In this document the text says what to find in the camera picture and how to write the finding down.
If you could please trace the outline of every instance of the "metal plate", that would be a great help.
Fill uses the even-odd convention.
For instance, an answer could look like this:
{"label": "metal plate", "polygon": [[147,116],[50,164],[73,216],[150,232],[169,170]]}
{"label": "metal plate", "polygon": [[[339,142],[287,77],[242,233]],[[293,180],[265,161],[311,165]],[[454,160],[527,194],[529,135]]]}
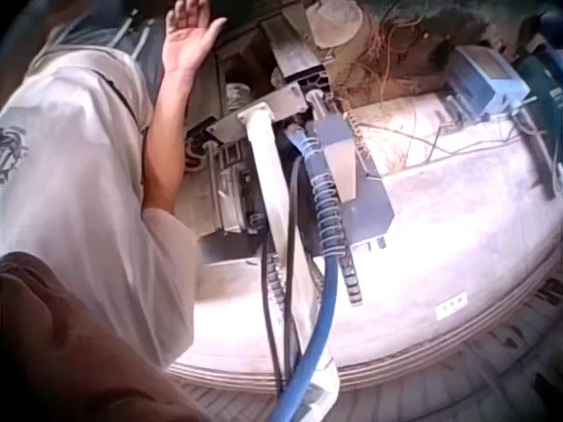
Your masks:
{"label": "metal plate", "polygon": [[284,120],[295,114],[304,113],[309,108],[301,92],[301,88],[299,88],[299,84],[288,84],[278,91],[274,91],[252,102],[248,106],[228,114],[217,123],[211,125],[208,131],[217,140],[224,143],[236,142],[245,138],[246,128],[238,119],[238,115],[261,103],[266,103],[272,111],[273,121]]}
{"label": "metal plate", "polygon": [[309,45],[296,33],[283,16],[276,16],[261,23],[262,28],[286,80],[320,65]]}

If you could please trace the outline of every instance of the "person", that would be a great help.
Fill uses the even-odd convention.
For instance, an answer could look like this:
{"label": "person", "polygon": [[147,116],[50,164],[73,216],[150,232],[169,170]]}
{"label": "person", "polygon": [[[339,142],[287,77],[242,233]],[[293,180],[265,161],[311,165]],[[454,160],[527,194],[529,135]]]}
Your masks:
{"label": "person", "polygon": [[54,29],[0,113],[0,256],[43,261],[166,367],[193,342],[200,262],[174,216],[186,105],[226,19],[207,0],[178,0],[165,24],[103,4]]}

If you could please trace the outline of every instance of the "blue hose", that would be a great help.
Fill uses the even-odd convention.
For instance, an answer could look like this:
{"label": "blue hose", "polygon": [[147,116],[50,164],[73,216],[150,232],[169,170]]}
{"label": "blue hose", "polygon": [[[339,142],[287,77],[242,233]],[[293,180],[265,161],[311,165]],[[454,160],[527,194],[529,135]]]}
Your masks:
{"label": "blue hose", "polygon": [[321,298],[317,324],[293,378],[291,378],[289,385],[281,394],[270,414],[269,422],[289,422],[303,401],[311,378],[317,369],[318,361],[323,354],[323,350],[325,350],[328,334],[333,324],[337,288],[338,259],[329,257],[325,259],[325,288]]}
{"label": "blue hose", "polygon": [[289,380],[287,388],[275,404],[269,418],[270,422],[290,421],[303,402],[333,324],[338,287],[338,258],[346,251],[346,240],[340,218],[340,201],[320,142],[315,137],[307,136],[303,128],[298,125],[290,125],[286,135],[303,155],[311,182],[321,248],[325,256],[325,286],[317,323],[305,354]]}

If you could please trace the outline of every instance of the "white label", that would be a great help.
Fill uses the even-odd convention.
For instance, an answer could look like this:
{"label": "white label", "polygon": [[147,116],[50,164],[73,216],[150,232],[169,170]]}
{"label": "white label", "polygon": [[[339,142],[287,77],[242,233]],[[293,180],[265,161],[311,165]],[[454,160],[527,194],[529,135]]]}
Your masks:
{"label": "white label", "polygon": [[436,319],[438,321],[443,320],[445,317],[455,314],[465,305],[467,305],[467,292],[463,292],[456,297],[452,297],[444,303],[440,303],[435,307],[436,309]]}

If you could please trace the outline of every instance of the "sleeve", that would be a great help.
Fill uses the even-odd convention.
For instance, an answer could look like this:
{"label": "sleeve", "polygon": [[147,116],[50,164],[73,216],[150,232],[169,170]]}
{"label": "sleeve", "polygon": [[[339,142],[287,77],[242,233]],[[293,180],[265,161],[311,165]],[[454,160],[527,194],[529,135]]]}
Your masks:
{"label": "sleeve", "polygon": [[143,221],[156,256],[156,283],[149,299],[151,309],[145,307],[145,315],[150,318],[157,360],[167,367],[194,342],[194,297],[201,253],[193,231],[166,211],[144,209]]}

